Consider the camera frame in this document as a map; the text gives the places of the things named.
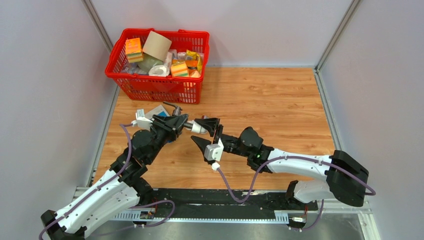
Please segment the dark grey metal faucet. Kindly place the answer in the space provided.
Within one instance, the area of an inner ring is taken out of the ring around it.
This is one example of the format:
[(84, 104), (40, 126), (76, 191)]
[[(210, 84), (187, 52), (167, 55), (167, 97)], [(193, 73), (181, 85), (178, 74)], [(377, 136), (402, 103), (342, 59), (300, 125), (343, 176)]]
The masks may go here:
[[(177, 116), (177, 115), (180, 115), (182, 113), (182, 108), (179, 105), (176, 105), (174, 103), (170, 103), (170, 102), (167, 102), (167, 101), (163, 101), (162, 103), (174, 108), (173, 111), (172, 111), (173, 116)], [(188, 121), (186, 121), (183, 124), (183, 126), (190, 131), (193, 129), (193, 124), (188, 122)]]

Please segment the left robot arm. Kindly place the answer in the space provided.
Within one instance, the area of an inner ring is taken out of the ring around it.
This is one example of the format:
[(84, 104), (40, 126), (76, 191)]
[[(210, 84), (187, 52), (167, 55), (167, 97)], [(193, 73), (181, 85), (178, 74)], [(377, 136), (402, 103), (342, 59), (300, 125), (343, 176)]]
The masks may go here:
[(153, 206), (152, 187), (142, 178), (161, 149), (178, 139), (189, 124), (188, 114), (153, 115), (140, 112), (131, 123), (121, 124), (127, 147), (103, 176), (77, 199), (59, 210), (41, 215), (51, 240), (85, 240), (115, 215), (132, 207)]

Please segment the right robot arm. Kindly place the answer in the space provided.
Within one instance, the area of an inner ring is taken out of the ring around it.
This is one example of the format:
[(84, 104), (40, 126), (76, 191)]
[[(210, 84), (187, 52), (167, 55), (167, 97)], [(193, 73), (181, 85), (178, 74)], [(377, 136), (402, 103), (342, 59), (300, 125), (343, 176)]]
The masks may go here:
[[(195, 134), (208, 133), (212, 140), (196, 135), (192, 140), (199, 147), (213, 171), (219, 172), (230, 196), (244, 203), (251, 195), (257, 176), (262, 173), (288, 173), (309, 177), (309, 181), (294, 180), (287, 187), (285, 202), (291, 209), (315, 200), (336, 199), (353, 207), (362, 207), (365, 196), (376, 191), (368, 185), (369, 171), (343, 150), (330, 155), (307, 155), (288, 152), (263, 143), (263, 138), (251, 127), (246, 127), (238, 137), (223, 133), (218, 118), (198, 118), (184, 125)], [(245, 157), (247, 165), (255, 171), (246, 196), (239, 199), (230, 188), (221, 170), (223, 153)]]

